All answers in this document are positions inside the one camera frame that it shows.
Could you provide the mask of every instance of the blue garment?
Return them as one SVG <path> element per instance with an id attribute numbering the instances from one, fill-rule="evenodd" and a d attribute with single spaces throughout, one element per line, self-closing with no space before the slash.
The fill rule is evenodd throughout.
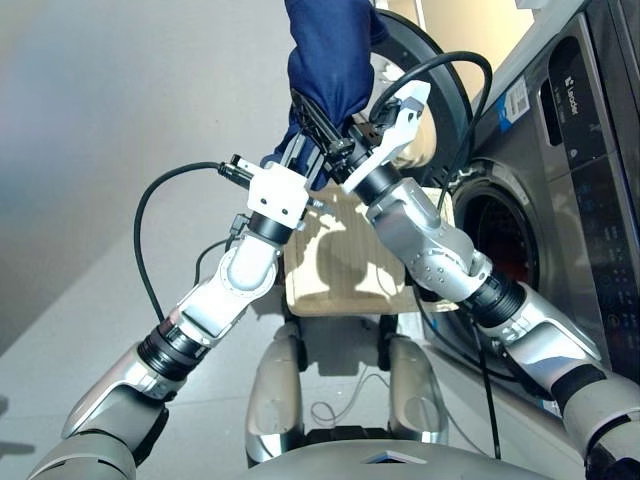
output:
<path id="1" fill-rule="evenodd" d="M 296 48 L 289 55 L 289 85 L 313 99 L 339 129 L 345 119 L 362 110 L 373 87 L 369 63 L 371 45 L 381 42 L 388 31 L 368 0 L 285 0 Z M 300 131 L 293 112 L 289 129 L 274 153 L 263 160 L 278 162 L 289 140 Z M 296 165 L 307 171 L 311 142 Z M 328 181 L 324 170 L 313 188 Z"/>

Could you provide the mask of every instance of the wooden tray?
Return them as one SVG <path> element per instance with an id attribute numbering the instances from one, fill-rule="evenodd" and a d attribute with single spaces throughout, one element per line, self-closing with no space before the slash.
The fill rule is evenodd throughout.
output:
<path id="1" fill-rule="evenodd" d="M 424 190 L 437 202 L 440 189 Z M 305 230 L 295 232 L 284 249 L 291 311 L 303 317 L 417 311 L 411 288 L 404 285 L 404 267 L 378 240 L 366 206 L 335 185 L 314 196 L 336 215 L 309 212 Z M 448 194 L 443 218 L 453 224 Z"/>

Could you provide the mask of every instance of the black cord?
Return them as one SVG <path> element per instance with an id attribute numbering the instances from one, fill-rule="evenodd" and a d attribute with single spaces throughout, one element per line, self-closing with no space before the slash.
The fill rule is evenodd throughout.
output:
<path id="1" fill-rule="evenodd" d="M 411 80 L 415 80 L 419 75 L 432 70 L 436 67 L 447 63 L 453 62 L 470 62 L 476 64 L 482 70 L 484 75 L 484 84 L 482 86 L 482 92 L 480 94 L 480 100 L 478 101 L 478 107 L 476 108 L 475 113 L 471 117 L 471 121 L 467 126 L 465 134 L 462 138 L 462 143 L 458 147 L 458 151 L 456 155 L 453 157 L 453 162 L 449 166 L 449 171 L 447 172 L 447 176 L 445 178 L 444 183 L 442 184 L 442 191 L 440 193 L 440 197 L 438 198 L 438 211 L 442 209 L 442 205 L 444 203 L 445 194 L 447 191 L 447 186 L 451 181 L 455 172 L 457 172 L 460 168 L 462 168 L 464 164 L 464 151 L 467 145 L 470 143 L 473 133 L 475 131 L 475 127 L 480 120 L 484 107 L 487 103 L 487 98 L 489 97 L 489 92 L 491 90 L 491 81 L 493 79 L 493 72 L 491 70 L 491 64 L 489 61 L 484 58 L 482 55 L 473 52 L 449 52 L 443 53 L 436 57 L 430 58 L 426 62 L 423 62 L 419 65 L 416 65 L 411 70 L 402 75 L 398 80 L 396 80 L 389 88 L 387 88 L 380 97 L 376 100 L 371 107 L 371 113 L 369 114 L 369 119 L 375 121 L 375 118 L 379 115 L 382 110 L 384 104 L 391 98 L 393 95 L 404 85 L 409 83 Z M 427 172 L 425 169 L 422 178 L 420 179 L 420 185 L 424 185 L 427 181 Z"/>
<path id="2" fill-rule="evenodd" d="M 147 295 L 149 296 L 149 300 L 151 301 L 151 305 L 153 306 L 153 310 L 156 312 L 156 316 L 158 317 L 158 321 L 164 321 L 164 314 L 162 313 L 162 308 L 160 307 L 160 303 L 158 302 L 158 297 L 153 290 L 153 286 L 151 285 L 151 281 L 149 280 L 149 275 L 147 274 L 147 269 L 144 265 L 144 259 L 142 258 L 142 246 L 140 242 L 140 230 L 142 228 L 142 215 L 144 214 L 144 210 L 147 206 L 147 202 L 149 201 L 149 197 L 151 194 L 163 183 L 167 180 L 172 179 L 173 177 L 177 177 L 186 172 L 192 172 L 194 170 L 204 170 L 211 168 L 213 170 L 218 170 L 220 168 L 220 164 L 216 162 L 198 162 L 198 163 L 190 163 L 188 165 L 183 165 L 178 168 L 174 168 L 173 170 L 169 170 L 166 173 L 163 173 L 158 178 L 156 178 L 151 185 L 147 187 L 147 189 L 140 197 L 140 201 L 138 202 L 138 208 L 136 209 L 136 216 L 133 221 L 133 251 L 136 256 L 136 265 L 138 266 L 138 272 L 140 272 L 140 277 L 142 278 L 142 283 L 144 284 L 144 288 L 147 291 Z"/>
<path id="3" fill-rule="evenodd" d="M 480 343 L 480 336 L 478 335 L 478 327 L 473 324 L 473 336 L 476 340 L 476 347 L 478 349 L 478 355 L 480 356 L 480 365 L 482 366 L 482 380 L 484 381 L 484 389 L 487 393 L 487 406 L 489 407 L 489 420 L 491 421 L 491 435 L 493 436 L 493 451 L 496 460 L 500 460 L 502 455 L 500 454 L 500 436 L 498 435 L 498 422 L 496 420 L 496 409 L 493 405 L 493 393 L 491 391 L 491 380 L 489 380 L 489 369 L 487 368 L 487 361 L 484 355 L 484 349 Z"/>
<path id="4" fill-rule="evenodd" d="M 456 352 L 458 355 L 460 355 L 462 358 L 464 358 L 471 365 L 473 365 L 474 367 L 482 370 L 482 359 L 477 360 L 477 359 L 471 357 L 469 354 L 467 354 L 463 350 L 461 350 L 460 348 L 458 348 L 451 341 L 449 341 L 446 337 L 444 337 L 436 329 L 436 327 L 429 321 L 429 319 L 427 318 L 427 312 L 424 311 L 424 307 L 422 306 L 422 303 L 420 301 L 420 293 L 418 292 L 418 287 L 416 285 L 413 286 L 413 295 L 414 295 L 414 297 L 416 299 L 416 303 L 418 304 L 418 309 L 420 310 L 420 314 L 422 315 L 422 321 L 427 325 L 427 327 L 429 327 L 429 330 L 431 330 L 431 332 L 438 338 L 438 340 L 440 340 L 448 348 L 450 348 L 451 350 Z M 491 370 L 490 368 L 487 368 L 487 372 L 492 377 L 499 378 L 500 380 L 505 380 L 507 382 L 517 382 L 517 380 L 514 377 L 509 376 L 509 375 L 505 375 L 505 374 L 500 373 L 500 372 L 496 372 L 495 370 Z"/>
<path id="5" fill-rule="evenodd" d="M 204 257 L 212 250 L 215 250 L 216 248 L 218 248 L 221 245 L 224 245 L 226 242 L 229 241 L 229 239 L 232 239 L 232 235 L 229 236 L 229 238 L 225 238 L 224 240 L 220 240 L 217 241 L 216 243 L 209 245 L 207 248 L 205 248 L 202 252 L 200 252 L 200 255 L 198 255 L 198 259 L 196 260 L 196 275 L 195 278 L 193 280 L 193 286 L 195 287 L 198 283 L 200 283 L 200 267 L 202 266 L 202 260 L 204 260 Z"/>
<path id="6" fill-rule="evenodd" d="M 228 252 L 229 250 L 231 250 L 231 244 L 233 243 L 233 241 L 235 240 L 235 237 L 233 235 L 231 235 L 229 238 L 227 238 L 225 244 L 224 244 L 224 251 Z"/>

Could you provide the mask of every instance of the thin white wire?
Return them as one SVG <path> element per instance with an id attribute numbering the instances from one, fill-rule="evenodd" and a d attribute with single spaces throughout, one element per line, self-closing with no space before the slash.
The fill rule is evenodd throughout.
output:
<path id="1" fill-rule="evenodd" d="M 344 407 L 344 409 L 336 414 L 335 410 L 333 409 L 333 407 L 331 406 L 331 404 L 329 402 L 325 402 L 325 401 L 317 401 L 314 402 L 311 405 L 311 409 L 310 409 L 310 413 L 311 413 L 311 418 L 313 419 L 313 421 L 320 427 L 331 427 L 331 428 L 335 428 L 338 425 L 338 422 L 342 421 L 344 419 L 344 417 L 346 417 L 349 412 L 353 409 L 353 407 L 355 406 L 356 401 L 358 400 L 358 397 L 360 396 L 360 392 L 362 391 L 362 388 L 364 387 L 365 383 L 367 383 L 367 381 L 372 378 L 372 377 L 376 377 L 378 378 L 387 388 L 389 387 L 389 382 L 387 382 L 381 375 L 377 374 L 377 373 L 371 373 L 369 375 L 366 375 L 367 370 L 368 370 L 368 366 L 365 366 L 365 368 L 362 370 L 362 373 L 360 374 L 360 378 L 358 379 L 358 383 L 356 384 L 356 388 L 353 391 L 353 394 L 351 395 L 351 398 L 349 399 L 349 402 L 347 403 L 347 406 Z M 318 413 L 316 413 L 317 407 L 319 406 L 323 406 L 324 408 L 327 409 L 327 411 L 329 412 L 330 417 L 322 417 L 320 416 Z M 478 445 L 476 445 L 468 436 L 467 434 L 462 430 L 462 428 L 460 428 L 460 425 L 458 425 L 458 422 L 456 422 L 455 418 L 453 418 L 453 415 L 451 415 L 451 412 L 449 411 L 449 409 L 447 408 L 446 405 L 444 405 L 444 410 L 447 413 L 447 417 L 449 417 L 449 420 L 451 420 L 451 423 L 453 424 L 454 428 L 458 431 L 458 433 L 460 434 L 460 436 L 471 446 L 471 448 L 473 448 L 477 453 L 484 455 L 486 457 L 489 457 L 490 455 L 488 453 L 486 453 L 484 450 L 482 450 L 480 447 L 478 447 Z"/>
<path id="2" fill-rule="evenodd" d="M 453 415 L 451 415 L 451 412 L 449 411 L 449 409 L 447 408 L 447 406 L 443 403 L 442 406 L 444 407 L 445 412 L 447 412 L 447 417 L 449 417 L 449 420 L 451 420 L 451 423 L 453 424 L 453 426 L 455 427 L 456 430 L 458 430 L 458 433 L 462 436 L 462 438 L 464 438 L 464 440 L 471 446 L 471 448 L 473 448 L 476 452 L 478 452 L 481 455 L 484 455 L 485 457 L 489 457 L 490 455 L 485 452 L 484 450 L 482 450 L 480 447 L 478 447 L 478 445 L 476 445 L 475 443 L 473 443 L 473 441 L 467 436 L 466 433 L 464 433 L 464 431 L 462 430 L 462 428 L 460 428 L 460 425 L 458 425 L 458 422 L 456 422 L 455 418 L 453 418 Z"/>
<path id="3" fill-rule="evenodd" d="M 362 388 L 370 378 L 373 378 L 373 377 L 378 378 L 382 383 L 384 383 L 384 385 L 387 388 L 389 388 L 389 383 L 381 375 L 377 373 L 371 373 L 365 377 L 368 368 L 369 368 L 368 366 L 365 366 L 365 368 L 362 370 L 362 373 L 360 374 L 360 378 L 358 379 L 356 388 L 353 391 L 353 394 L 351 395 L 351 398 L 347 403 L 347 406 L 344 407 L 344 409 L 340 413 L 336 414 L 335 410 L 328 402 L 318 401 L 318 402 L 314 402 L 311 405 L 311 409 L 310 409 L 311 418 L 313 418 L 313 421 L 316 422 L 317 425 L 321 427 L 330 426 L 331 428 L 335 428 L 338 422 L 342 421 L 344 417 L 346 417 L 349 414 L 349 412 L 353 409 L 356 401 L 358 400 L 360 392 L 362 391 Z M 317 407 L 319 406 L 325 407 L 329 412 L 330 417 L 327 418 L 327 417 L 322 417 L 318 415 L 316 413 L 316 410 L 317 410 Z"/>

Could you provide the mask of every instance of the silver robot arm segment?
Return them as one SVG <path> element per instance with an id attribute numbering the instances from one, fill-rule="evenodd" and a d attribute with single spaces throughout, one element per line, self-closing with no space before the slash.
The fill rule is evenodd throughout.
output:
<path id="1" fill-rule="evenodd" d="M 249 304 L 273 286 L 279 250 L 309 200 L 306 179 L 277 164 L 262 169 L 240 158 L 233 168 L 249 184 L 249 232 L 225 253 L 211 278 L 195 286 L 76 404 L 63 441 L 30 480 L 134 479 L 168 420 L 166 402 Z"/>
<path id="2" fill-rule="evenodd" d="M 390 129 L 399 145 L 407 135 L 398 128 L 415 134 L 412 120 L 420 118 L 426 102 L 419 83 L 409 82 L 392 99 L 401 105 Z M 330 153 L 331 145 L 348 143 L 331 131 L 313 102 L 294 97 L 294 107 L 321 150 Z M 313 122 L 322 128 L 309 128 Z M 331 135 L 318 135 L 318 130 Z M 348 155 L 326 158 L 334 180 L 369 206 L 367 218 L 382 243 L 416 284 L 458 303 L 486 335 L 499 340 L 521 381 L 537 384 L 558 402 L 591 478 L 640 471 L 640 386 L 604 369 L 595 344 L 569 318 L 527 285 L 496 271 L 464 232 L 442 221 L 420 186 L 403 179 L 390 163 L 397 149 L 389 148 L 384 137 L 371 141 L 370 131 L 371 126 L 353 125 L 349 141 L 355 147 Z"/>
<path id="3" fill-rule="evenodd" d="M 638 385 L 604 369 L 595 344 L 535 290 L 495 271 L 464 232 L 440 220 L 415 181 L 389 189 L 367 217 L 418 285 L 469 310 L 501 342 L 516 376 L 558 402 L 590 464 L 640 459 Z"/>

